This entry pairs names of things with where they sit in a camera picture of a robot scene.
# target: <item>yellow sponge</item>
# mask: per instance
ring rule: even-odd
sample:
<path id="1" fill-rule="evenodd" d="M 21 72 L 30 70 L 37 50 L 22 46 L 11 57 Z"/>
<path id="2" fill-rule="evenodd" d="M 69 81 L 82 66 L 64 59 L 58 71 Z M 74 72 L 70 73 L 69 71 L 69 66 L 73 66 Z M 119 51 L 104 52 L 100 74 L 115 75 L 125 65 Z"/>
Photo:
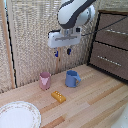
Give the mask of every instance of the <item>yellow sponge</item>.
<path id="1" fill-rule="evenodd" d="M 60 103 L 63 103 L 64 101 L 66 101 L 66 98 L 62 94 L 60 94 L 58 91 L 53 92 L 51 96 L 55 98 L 57 101 L 59 101 Z"/>

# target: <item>white robot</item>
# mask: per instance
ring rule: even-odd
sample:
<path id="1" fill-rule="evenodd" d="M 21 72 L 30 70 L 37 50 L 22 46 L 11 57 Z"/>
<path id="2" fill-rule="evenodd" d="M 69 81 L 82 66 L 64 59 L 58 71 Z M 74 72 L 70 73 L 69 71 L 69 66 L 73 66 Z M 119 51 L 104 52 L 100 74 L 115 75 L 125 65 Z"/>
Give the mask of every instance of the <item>white robot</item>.
<path id="1" fill-rule="evenodd" d="M 128 103 L 122 112 L 121 116 L 111 126 L 111 128 L 128 128 Z"/>
<path id="2" fill-rule="evenodd" d="M 58 11 L 58 22 L 61 30 L 49 32 L 48 46 L 57 48 L 78 44 L 82 28 L 79 26 L 91 22 L 95 9 L 91 5 L 96 0 L 62 0 Z"/>

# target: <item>cup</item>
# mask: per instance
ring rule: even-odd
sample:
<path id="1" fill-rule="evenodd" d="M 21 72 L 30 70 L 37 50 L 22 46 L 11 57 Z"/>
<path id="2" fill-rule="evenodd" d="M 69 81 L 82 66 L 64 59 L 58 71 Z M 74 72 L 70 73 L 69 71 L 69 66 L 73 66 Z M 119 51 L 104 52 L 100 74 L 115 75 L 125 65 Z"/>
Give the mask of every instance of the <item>cup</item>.
<path id="1" fill-rule="evenodd" d="M 66 72 L 65 85 L 68 87 L 76 87 L 80 83 L 81 79 L 76 71 L 69 70 Z"/>
<path id="2" fill-rule="evenodd" d="M 39 85 L 40 88 L 46 90 L 50 88 L 51 82 L 51 74 L 49 72 L 42 72 L 40 73 Z"/>

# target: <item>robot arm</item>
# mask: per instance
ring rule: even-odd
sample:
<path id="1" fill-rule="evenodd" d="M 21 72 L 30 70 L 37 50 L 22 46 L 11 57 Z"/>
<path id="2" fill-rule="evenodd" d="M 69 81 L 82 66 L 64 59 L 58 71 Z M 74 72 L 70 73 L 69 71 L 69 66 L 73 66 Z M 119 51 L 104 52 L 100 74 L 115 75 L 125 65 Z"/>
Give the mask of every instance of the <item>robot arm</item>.
<path id="1" fill-rule="evenodd" d="M 49 32 L 48 46 L 57 48 L 75 45 L 80 42 L 82 28 L 79 26 L 91 22 L 95 9 L 90 6 L 96 0 L 62 0 L 58 11 L 61 29 Z"/>
<path id="2" fill-rule="evenodd" d="M 89 6 L 94 1 L 96 0 L 62 0 L 58 12 L 60 26 L 63 29 L 70 29 L 92 21 L 95 10 L 93 6 Z"/>

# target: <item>white plate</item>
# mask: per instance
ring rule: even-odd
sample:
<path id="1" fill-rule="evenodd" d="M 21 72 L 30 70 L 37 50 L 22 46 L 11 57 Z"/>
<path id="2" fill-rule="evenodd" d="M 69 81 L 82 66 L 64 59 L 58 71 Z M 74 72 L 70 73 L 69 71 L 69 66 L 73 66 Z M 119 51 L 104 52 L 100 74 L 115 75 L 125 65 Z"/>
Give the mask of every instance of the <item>white plate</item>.
<path id="1" fill-rule="evenodd" d="M 0 108 L 0 128 L 39 128 L 41 115 L 31 103 L 17 101 Z"/>

